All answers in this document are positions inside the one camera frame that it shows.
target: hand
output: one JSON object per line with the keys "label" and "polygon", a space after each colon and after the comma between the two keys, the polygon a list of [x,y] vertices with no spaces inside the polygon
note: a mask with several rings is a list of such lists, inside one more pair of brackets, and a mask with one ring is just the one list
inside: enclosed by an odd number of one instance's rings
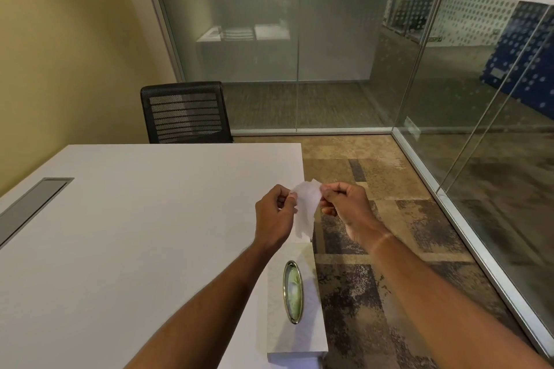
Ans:
{"label": "hand", "polygon": [[254,243],[274,254],[287,240],[297,212],[296,193],[277,184],[256,203]]}
{"label": "hand", "polygon": [[338,216],[346,226],[351,240],[361,243],[364,235],[370,232],[387,231],[371,210],[366,191],[356,184],[333,182],[320,187],[321,211],[329,216]]}

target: white desk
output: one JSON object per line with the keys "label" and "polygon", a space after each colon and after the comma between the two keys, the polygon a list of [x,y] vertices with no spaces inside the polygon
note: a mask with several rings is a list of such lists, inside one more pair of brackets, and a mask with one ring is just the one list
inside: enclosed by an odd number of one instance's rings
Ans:
{"label": "white desk", "polygon": [[[43,177],[75,179],[0,249],[2,369],[123,367],[253,239],[254,203],[304,173],[300,144],[73,145],[0,212]],[[273,367],[266,285],[220,368]]]}

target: person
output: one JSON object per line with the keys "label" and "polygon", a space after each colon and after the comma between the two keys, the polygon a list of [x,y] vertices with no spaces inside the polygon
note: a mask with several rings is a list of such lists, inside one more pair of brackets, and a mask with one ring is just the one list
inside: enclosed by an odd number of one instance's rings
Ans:
{"label": "person", "polygon": [[[441,278],[373,215],[363,187],[321,186],[322,212],[342,219],[371,256],[443,369],[550,366]],[[127,369],[215,369],[264,267],[289,236],[296,194],[275,186],[256,203],[254,241],[158,329]]]}

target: black mesh chair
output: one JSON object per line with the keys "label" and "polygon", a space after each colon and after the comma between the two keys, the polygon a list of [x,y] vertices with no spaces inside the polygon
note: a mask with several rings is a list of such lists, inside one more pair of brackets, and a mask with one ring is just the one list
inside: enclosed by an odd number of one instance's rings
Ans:
{"label": "black mesh chair", "polygon": [[150,143],[232,143],[221,82],[145,86],[142,109]]}

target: left hand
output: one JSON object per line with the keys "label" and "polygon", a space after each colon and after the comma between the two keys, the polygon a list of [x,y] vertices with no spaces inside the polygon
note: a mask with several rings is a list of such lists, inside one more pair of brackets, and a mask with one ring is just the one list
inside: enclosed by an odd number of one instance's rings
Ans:
{"label": "left hand", "polygon": [[256,203],[254,243],[274,254],[290,235],[297,195],[277,184]]}

